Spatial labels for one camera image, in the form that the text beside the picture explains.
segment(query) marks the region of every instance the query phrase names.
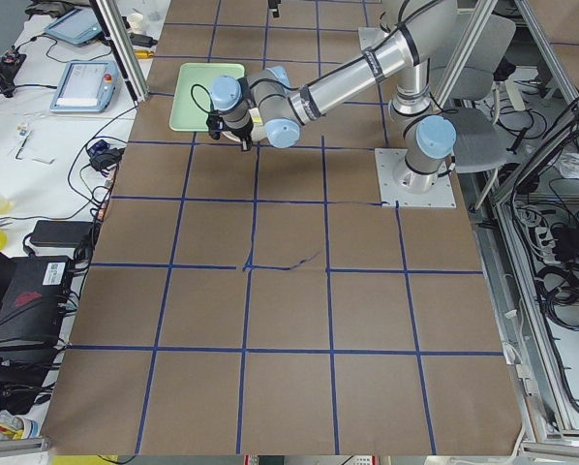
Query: robotic arm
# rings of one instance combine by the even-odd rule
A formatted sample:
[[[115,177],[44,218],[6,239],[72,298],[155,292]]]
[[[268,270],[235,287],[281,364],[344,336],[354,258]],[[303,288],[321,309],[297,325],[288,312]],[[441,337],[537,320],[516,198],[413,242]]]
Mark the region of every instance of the robotic arm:
[[[316,121],[364,89],[400,73],[397,95],[390,104],[401,124],[409,152],[399,168],[400,184],[412,192],[431,187],[442,160],[451,152],[455,131],[430,107],[427,59],[452,30],[456,0],[383,0],[382,28],[389,31],[339,68],[299,88],[291,88],[282,67],[242,79],[218,77],[210,97],[221,129],[240,138],[249,150],[254,128],[250,109],[258,108],[270,143],[285,148],[300,138],[300,127]]]

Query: cable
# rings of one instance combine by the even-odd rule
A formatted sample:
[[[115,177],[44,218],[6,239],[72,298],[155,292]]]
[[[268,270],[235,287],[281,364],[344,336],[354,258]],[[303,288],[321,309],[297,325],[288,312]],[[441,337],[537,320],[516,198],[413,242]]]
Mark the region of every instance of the cable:
[[[212,107],[212,97],[210,97],[210,92],[208,91],[208,89],[206,89],[205,87],[203,87],[201,84],[193,84],[191,86],[191,99],[193,99],[193,103],[196,105],[196,107],[198,109],[200,109],[201,111],[203,111],[205,114],[207,114],[208,116],[212,115],[212,116],[217,116],[219,114],[218,111],[213,110],[213,111],[208,111],[207,109],[205,109],[204,107],[202,107],[199,102],[197,101],[197,99],[195,98],[195,89],[203,89],[203,91],[205,92],[205,94],[208,96],[208,99],[210,99],[210,107]]]
[[[404,0],[404,3],[402,3],[401,7],[399,7],[399,12],[397,13],[397,23],[402,22],[402,17],[410,1],[411,0]]]
[[[556,359],[557,366],[559,367],[559,374],[561,375],[561,383],[563,384],[565,396],[567,397],[567,400],[569,401],[569,404],[573,410],[575,410],[579,415],[579,400],[574,397],[573,392],[571,391],[571,386],[569,385],[569,380],[567,379],[566,368],[563,363],[563,358],[561,357],[561,352],[557,347],[556,339],[552,333],[552,328],[548,324],[547,317],[545,315],[543,316],[543,321],[546,332],[548,333],[548,339],[550,341],[552,352],[554,353],[554,358]]]
[[[51,60],[53,60],[53,61],[56,61],[57,63],[64,63],[64,64],[70,63],[71,61],[80,61],[80,60],[60,60],[59,58],[55,58],[54,56],[49,55],[49,54],[50,54],[50,51],[53,50],[53,48],[54,48],[57,44],[59,44],[59,41],[57,41],[57,39],[53,39],[52,37],[46,36],[46,35],[44,35],[44,34],[41,34],[41,35],[38,36],[38,37],[43,37],[43,38],[45,38],[45,39],[49,39],[49,40],[53,41],[53,44],[52,44],[52,45],[46,50],[46,52],[45,52],[46,58],[49,58],[49,59],[51,59]],[[109,48],[109,50],[108,50],[107,53],[103,53],[103,54],[101,54],[101,55],[97,55],[97,56],[94,56],[94,57],[92,57],[92,58],[88,58],[88,59],[86,59],[86,60],[84,60],[84,61],[94,61],[94,60],[97,60],[98,58],[103,58],[103,57],[109,56],[109,55],[111,55],[111,49],[110,49],[110,48]]]
[[[69,299],[65,295],[43,295],[41,297],[34,298],[33,300],[30,300],[29,302],[25,303],[24,305],[21,305],[20,307],[18,307],[16,309],[16,311],[14,311],[10,315],[8,315],[3,320],[0,320],[0,327],[3,326],[5,323],[8,323],[11,320],[13,320],[14,318],[18,317],[19,315],[22,315],[23,313],[28,312],[29,310],[32,310],[32,309],[38,307],[39,305],[41,305],[45,301],[50,300],[50,299],[55,299],[55,298]]]
[[[87,200],[87,203],[83,206],[83,208],[85,206],[87,206],[89,203],[92,203],[93,205],[97,206],[97,203],[94,201],[93,198],[89,198],[87,197],[85,194],[83,194],[82,192],[80,192],[74,185],[72,182],[72,175],[73,175],[73,171],[75,170],[75,166],[76,166],[76,162],[78,161],[80,155],[83,153],[83,151],[87,151],[87,146],[93,141],[93,140],[97,140],[97,139],[102,139],[99,134],[101,134],[110,124],[112,124],[113,122],[115,122],[117,119],[119,119],[120,117],[122,117],[123,115],[125,115],[126,113],[132,111],[133,109],[137,109],[137,105],[134,105],[133,107],[130,107],[128,109],[125,109],[124,111],[122,111],[121,113],[117,114],[116,116],[113,116],[102,128],[100,128],[96,134],[94,134],[94,136],[92,136],[90,139],[87,140],[87,142],[80,148],[80,150],[78,151],[78,153],[76,154],[75,158],[73,159],[73,162],[70,165],[70,169],[68,170],[68,176],[66,177],[66,180],[68,181],[68,186],[70,187],[70,189],[75,192],[76,194],[78,194],[79,196],[81,196],[82,198],[84,198],[85,200]]]
[[[513,109],[513,106],[512,106],[512,105],[505,105],[504,107],[501,108],[501,110],[503,110],[503,109]],[[539,116],[541,122],[543,123],[543,129],[542,129],[538,134],[536,134],[536,135],[534,135],[534,136],[524,136],[522,139],[523,139],[523,140],[536,140],[536,139],[541,139],[541,138],[543,138],[544,134],[545,134],[545,133],[547,132],[547,130],[548,130],[548,120],[547,120],[546,117],[545,117],[543,114],[541,114],[540,112],[538,112],[538,111],[536,111],[536,110],[534,110],[534,109],[532,109],[532,108],[529,108],[529,109],[525,109],[525,110],[523,110],[523,111],[501,111],[501,116],[508,115],[508,114],[519,114],[519,113],[525,113],[525,114],[527,114],[527,115],[531,118],[531,126],[529,126],[528,128],[525,127],[525,128],[522,128],[522,129],[513,129],[513,128],[510,128],[510,127],[508,127],[508,126],[505,126],[504,123],[503,123],[503,121],[502,121],[501,119],[499,119],[496,124],[498,124],[500,127],[502,127],[503,129],[505,129],[505,130],[506,130],[508,133],[510,133],[512,136],[516,136],[516,137],[517,137],[517,136],[519,136],[520,133],[521,133],[522,131],[524,131],[525,129],[526,129],[527,131],[530,131],[530,130],[534,127],[536,120],[534,119],[533,115],[536,114],[537,116]]]
[[[559,121],[561,121],[561,119],[571,110],[573,109],[576,104],[579,103],[579,96],[576,97],[575,99],[573,99],[566,107],[563,111],[561,111],[561,113],[556,117],[556,119],[554,120],[554,122],[552,123],[552,125],[546,130],[545,132],[545,136],[546,137],[548,134],[550,134],[559,124]]]
[[[104,460],[105,462],[113,463],[115,465],[126,465],[127,463],[131,463],[133,460],[135,460],[137,456],[133,455],[131,458],[127,460],[122,460],[121,462],[119,460],[111,460],[110,458],[103,457],[102,455],[98,455],[98,458]]]
[[[469,460],[461,460],[461,459],[454,458],[454,457],[451,457],[450,461],[451,461],[451,463],[463,463],[466,465],[480,465],[481,463],[493,463],[496,465],[511,465],[513,463],[513,460],[515,459],[515,457],[518,454],[518,449],[522,445],[522,441],[524,440],[524,434],[525,434],[524,425],[522,425],[522,427],[520,428],[520,432],[518,434],[518,437],[515,440],[515,444],[513,445],[513,450],[511,451],[511,455],[503,461],[491,461],[490,460],[489,462],[471,462]]]
[[[431,90],[429,91],[429,98],[432,99],[432,103],[436,106],[437,109],[439,109],[441,111],[441,113],[455,114],[455,113],[460,112],[458,109],[455,109],[455,108],[443,108],[443,107],[441,107],[441,105],[436,101],[436,97],[434,97],[434,94],[432,94]]]
[[[17,84],[13,85],[12,87],[8,87],[7,89],[0,90],[0,95],[6,94],[8,92],[12,92],[15,89],[19,89],[21,87],[41,87],[44,89],[56,89],[56,85],[47,85],[47,84]]]
[[[64,345],[67,345],[66,341],[59,336],[55,336],[54,334],[32,334],[25,336],[26,339],[33,341],[36,338],[39,339],[39,342],[43,342],[42,339],[55,339],[56,342],[61,342]],[[0,344],[5,344],[6,342],[15,342],[19,341],[20,337],[9,337],[7,339],[0,339]]]
[[[255,82],[253,82],[251,85],[249,85],[250,89],[253,89],[254,87],[256,87],[257,85],[261,84],[262,82],[269,82],[272,84],[278,84],[281,87],[283,87],[284,89],[292,92],[292,91],[296,91],[296,90],[300,90],[299,87],[289,87],[288,85],[283,84],[282,82],[280,82],[279,80],[276,79],[271,79],[269,77],[262,77],[261,79],[256,80]]]

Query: brown paper floor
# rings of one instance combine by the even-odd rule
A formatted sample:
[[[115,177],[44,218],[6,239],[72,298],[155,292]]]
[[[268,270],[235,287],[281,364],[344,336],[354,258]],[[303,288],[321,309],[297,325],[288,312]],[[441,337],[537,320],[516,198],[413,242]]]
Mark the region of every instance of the brown paper floor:
[[[381,8],[286,0],[277,21],[265,3],[173,0],[43,432],[68,454],[509,453],[520,418],[459,193],[379,205],[391,82],[292,149],[169,129],[182,63],[303,83]]]
[[[529,3],[557,59],[579,91],[579,0]]]

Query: gray metal plate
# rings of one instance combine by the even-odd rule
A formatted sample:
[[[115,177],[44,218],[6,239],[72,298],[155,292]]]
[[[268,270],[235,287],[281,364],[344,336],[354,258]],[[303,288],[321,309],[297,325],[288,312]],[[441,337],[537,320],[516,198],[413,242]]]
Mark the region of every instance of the gray metal plate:
[[[378,168],[378,182],[380,184],[380,199],[386,202],[385,206],[418,208],[455,208],[455,197],[451,189],[448,176],[440,177],[431,191],[426,194],[410,194],[399,187],[393,180],[393,167],[406,156],[406,149],[377,148],[376,167]],[[446,170],[442,164],[441,172]]]

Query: metal pole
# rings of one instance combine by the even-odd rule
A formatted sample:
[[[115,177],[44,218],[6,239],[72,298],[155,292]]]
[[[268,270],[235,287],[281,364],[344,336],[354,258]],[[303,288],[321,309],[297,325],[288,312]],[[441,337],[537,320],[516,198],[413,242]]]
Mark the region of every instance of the metal pole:
[[[124,27],[122,15],[115,5],[115,0],[90,0],[90,4],[105,32],[131,97],[136,102],[145,100],[150,89],[145,81],[143,71],[138,65],[130,37]]]
[[[478,0],[478,2],[476,2],[471,20],[466,26],[460,42],[453,51],[438,85],[438,89],[436,89],[434,93],[434,98],[439,106],[443,106],[448,96],[451,95],[451,91],[471,56],[472,50],[479,40],[481,32],[497,3],[498,0]]]

